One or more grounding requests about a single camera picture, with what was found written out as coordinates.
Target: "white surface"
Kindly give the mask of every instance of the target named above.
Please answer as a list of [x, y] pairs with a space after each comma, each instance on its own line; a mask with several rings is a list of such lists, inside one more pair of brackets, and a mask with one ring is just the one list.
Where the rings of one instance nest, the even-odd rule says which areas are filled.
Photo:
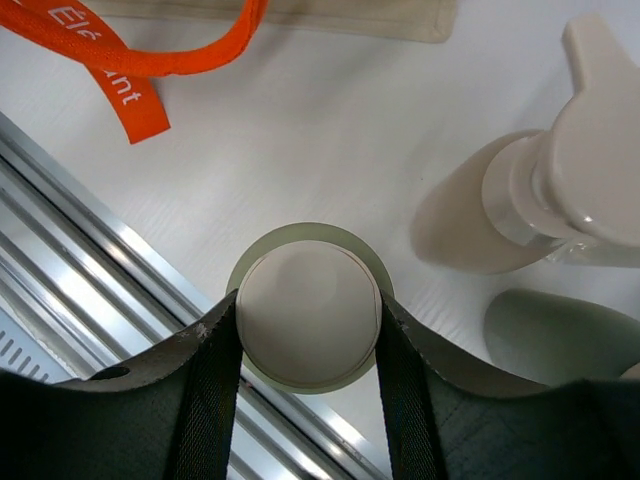
[[[564, 25], [604, 5], [639, 63], [637, 0], [461, 0], [443, 45], [262, 27], [233, 65], [159, 80], [173, 128], [135, 147], [82, 66], [0, 30], [0, 110], [212, 299], [264, 233], [332, 223], [376, 250], [418, 319], [487, 358], [482, 314], [508, 286], [640, 318], [637, 270], [538, 263], [472, 276], [421, 263], [409, 239], [420, 200], [474, 151], [550, 127], [572, 94]], [[130, 46], [158, 49], [201, 45], [225, 28], [110, 23]], [[374, 372], [324, 398], [386, 448]]]
[[236, 301], [238, 334], [254, 366], [276, 386], [306, 393], [336, 390], [365, 372], [381, 315], [380, 290], [366, 265], [315, 241], [259, 259]]

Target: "white table surface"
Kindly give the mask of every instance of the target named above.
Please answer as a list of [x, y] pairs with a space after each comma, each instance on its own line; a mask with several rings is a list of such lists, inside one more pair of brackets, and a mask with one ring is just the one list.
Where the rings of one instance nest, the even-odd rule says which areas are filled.
[[[231, 66], [157, 80], [173, 128], [136, 146], [81, 65], [0, 29], [0, 111], [211, 299], [259, 236], [327, 222], [378, 252], [419, 320], [487, 358], [482, 314], [510, 286], [640, 318], [640, 271], [539, 262], [474, 276], [422, 263], [409, 241], [420, 200], [475, 150], [550, 126], [572, 93], [564, 24], [591, 10], [640, 63], [637, 0], [460, 0], [441, 45], [263, 26]], [[227, 28], [109, 23], [144, 49], [199, 46]], [[386, 449], [375, 372], [323, 399]]]

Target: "orange lanyard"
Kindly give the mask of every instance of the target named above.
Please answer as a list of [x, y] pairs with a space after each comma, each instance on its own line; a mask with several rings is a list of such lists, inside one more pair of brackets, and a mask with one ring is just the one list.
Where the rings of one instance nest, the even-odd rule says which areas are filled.
[[248, 0], [221, 39], [186, 52], [130, 50], [100, 17], [76, 0], [0, 0], [0, 25], [83, 63], [137, 143], [167, 130], [169, 120], [147, 77], [189, 75], [226, 65], [248, 46], [268, 0]]

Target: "round container lid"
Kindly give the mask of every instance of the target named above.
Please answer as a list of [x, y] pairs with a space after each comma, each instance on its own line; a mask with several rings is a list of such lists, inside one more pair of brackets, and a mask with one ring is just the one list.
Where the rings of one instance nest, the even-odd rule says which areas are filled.
[[553, 195], [578, 230], [640, 246], [640, 71], [596, 15], [565, 35], [580, 92], [552, 129]]
[[289, 243], [260, 258], [236, 301], [249, 360], [273, 382], [305, 391], [346, 385], [368, 368], [381, 312], [364, 263], [318, 241]]

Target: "beige plastic bottle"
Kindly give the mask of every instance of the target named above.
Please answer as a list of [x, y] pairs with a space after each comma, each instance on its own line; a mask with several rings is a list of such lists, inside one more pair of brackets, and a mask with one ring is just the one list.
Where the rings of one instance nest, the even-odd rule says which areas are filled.
[[576, 95], [550, 131], [502, 137], [425, 199], [419, 256], [500, 273], [553, 261], [640, 266], [640, 70], [595, 14], [565, 30]]

